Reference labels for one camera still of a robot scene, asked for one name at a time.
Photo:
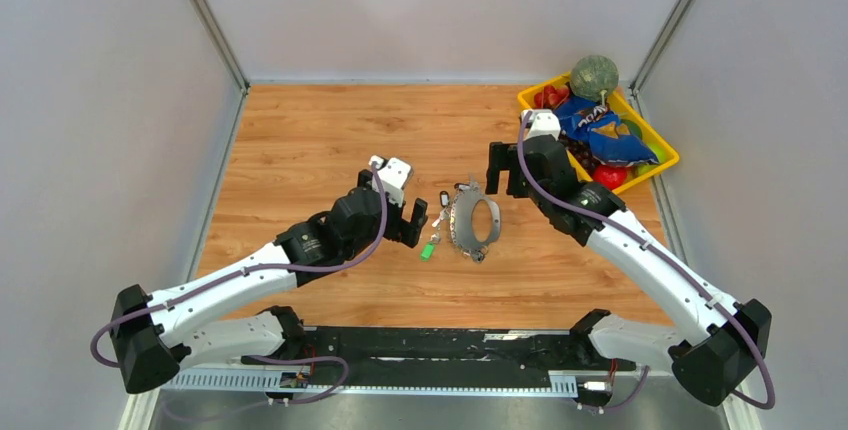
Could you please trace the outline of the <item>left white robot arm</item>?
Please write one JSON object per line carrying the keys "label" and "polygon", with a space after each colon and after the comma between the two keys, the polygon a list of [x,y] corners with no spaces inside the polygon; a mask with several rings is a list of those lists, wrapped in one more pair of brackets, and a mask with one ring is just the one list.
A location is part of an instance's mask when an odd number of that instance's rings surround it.
{"label": "left white robot arm", "polygon": [[240,320],[225,315],[266,296],[297,289],[368,259],[383,240],[415,247],[427,221],[427,204],[414,202],[403,217],[413,167],[374,156],[357,184],[331,209],[291,226],[252,254],[220,270],[164,290],[140,285],[121,290],[107,335],[115,357],[90,344],[93,357],[119,370],[129,394],[154,390],[182,370],[230,358],[297,362],[306,349],[300,320],[274,307]]}

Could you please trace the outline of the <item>green key tag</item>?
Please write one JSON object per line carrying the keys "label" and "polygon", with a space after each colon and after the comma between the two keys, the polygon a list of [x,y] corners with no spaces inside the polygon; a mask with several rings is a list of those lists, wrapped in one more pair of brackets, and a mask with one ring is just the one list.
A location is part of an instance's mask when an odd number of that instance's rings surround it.
{"label": "green key tag", "polygon": [[429,261],[434,253],[434,250],[435,244],[432,242],[427,243],[420,253],[420,259],[422,261]]}

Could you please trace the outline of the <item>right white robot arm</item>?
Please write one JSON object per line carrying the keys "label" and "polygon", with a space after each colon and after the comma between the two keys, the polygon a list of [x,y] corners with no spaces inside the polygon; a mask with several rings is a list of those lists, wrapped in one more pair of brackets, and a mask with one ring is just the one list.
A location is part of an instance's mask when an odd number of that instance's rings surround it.
{"label": "right white robot arm", "polygon": [[486,193],[497,192],[502,172],[508,195],[530,199],[556,231],[614,264],[672,320],[649,325],[593,310],[573,328],[577,363],[592,368],[617,359],[670,372],[710,406],[729,396],[763,410],[775,406],[765,363],[772,315],[764,304],[741,303],[687,267],[616,194],[579,181],[555,138],[490,143]]}

